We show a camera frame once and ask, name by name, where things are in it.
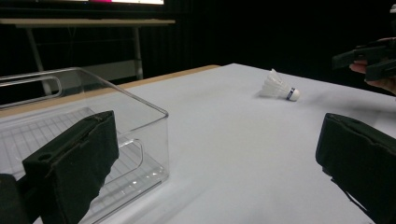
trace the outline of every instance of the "white tabletop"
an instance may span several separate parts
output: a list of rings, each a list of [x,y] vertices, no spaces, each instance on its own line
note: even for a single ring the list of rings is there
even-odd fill
[[[373,223],[315,152],[326,113],[396,136],[394,97],[280,74],[300,99],[262,98],[268,74],[229,64],[128,89],[170,114],[170,177],[105,223]]]

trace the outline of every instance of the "shuttlecock feathers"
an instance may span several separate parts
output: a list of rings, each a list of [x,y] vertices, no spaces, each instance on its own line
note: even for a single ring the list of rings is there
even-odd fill
[[[270,74],[265,79],[260,91],[261,96],[284,98],[290,101],[297,101],[300,97],[300,92],[286,83],[275,69],[272,69]]]

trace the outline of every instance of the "transparent plastic container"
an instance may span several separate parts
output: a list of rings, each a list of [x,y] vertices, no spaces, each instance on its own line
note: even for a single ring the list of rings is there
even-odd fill
[[[40,84],[45,94],[12,92]],[[81,68],[0,77],[0,173],[24,176],[22,160],[89,115],[113,110],[120,157],[80,223],[101,222],[169,176],[168,113]]]

